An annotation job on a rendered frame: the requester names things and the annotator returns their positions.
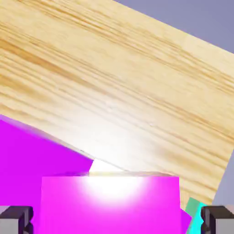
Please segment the small magenta cube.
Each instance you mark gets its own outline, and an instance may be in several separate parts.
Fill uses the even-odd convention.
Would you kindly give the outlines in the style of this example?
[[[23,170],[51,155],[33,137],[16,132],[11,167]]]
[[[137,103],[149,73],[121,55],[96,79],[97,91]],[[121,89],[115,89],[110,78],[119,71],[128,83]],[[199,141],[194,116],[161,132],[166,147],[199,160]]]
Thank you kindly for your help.
[[[40,234],[186,234],[172,176],[61,176],[42,179]]]

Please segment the small cyan cube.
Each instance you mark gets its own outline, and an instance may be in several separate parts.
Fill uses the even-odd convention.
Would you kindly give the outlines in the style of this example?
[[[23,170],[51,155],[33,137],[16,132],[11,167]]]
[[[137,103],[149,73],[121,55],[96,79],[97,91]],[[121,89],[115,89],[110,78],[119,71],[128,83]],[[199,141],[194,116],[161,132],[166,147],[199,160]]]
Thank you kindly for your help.
[[[191,216],[191,222],[186,234],[201,234],[201,225],[203,223],[201,218],[201,208],[204,206],[207,206],[207,204],[192,197],[189,198],[185,212]]]

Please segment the large purple box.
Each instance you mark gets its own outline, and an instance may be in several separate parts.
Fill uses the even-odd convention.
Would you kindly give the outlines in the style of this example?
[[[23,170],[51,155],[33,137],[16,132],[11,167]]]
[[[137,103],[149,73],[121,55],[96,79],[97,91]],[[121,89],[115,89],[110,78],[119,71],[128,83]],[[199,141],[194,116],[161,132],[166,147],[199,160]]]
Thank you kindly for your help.
[[[92,163],[37,130],[0,115],[0,206],[32,206],[35,234],[39,232],[42,177],[83,174]]]

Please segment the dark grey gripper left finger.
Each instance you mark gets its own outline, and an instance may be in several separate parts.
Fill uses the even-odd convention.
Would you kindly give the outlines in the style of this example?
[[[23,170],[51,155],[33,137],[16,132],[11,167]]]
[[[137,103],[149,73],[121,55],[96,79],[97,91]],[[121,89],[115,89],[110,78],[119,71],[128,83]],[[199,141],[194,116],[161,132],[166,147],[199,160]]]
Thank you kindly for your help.
[[[34,234],[31,206],[0,206],[0,234]]]

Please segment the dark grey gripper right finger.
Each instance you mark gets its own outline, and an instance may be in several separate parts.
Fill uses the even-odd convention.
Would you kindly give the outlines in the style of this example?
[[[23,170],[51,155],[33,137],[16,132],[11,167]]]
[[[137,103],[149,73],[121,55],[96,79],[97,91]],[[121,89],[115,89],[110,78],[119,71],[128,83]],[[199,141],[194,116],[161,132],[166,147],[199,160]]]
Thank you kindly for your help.
[[[201,234],[234,234],[234,205],[201,208]]]

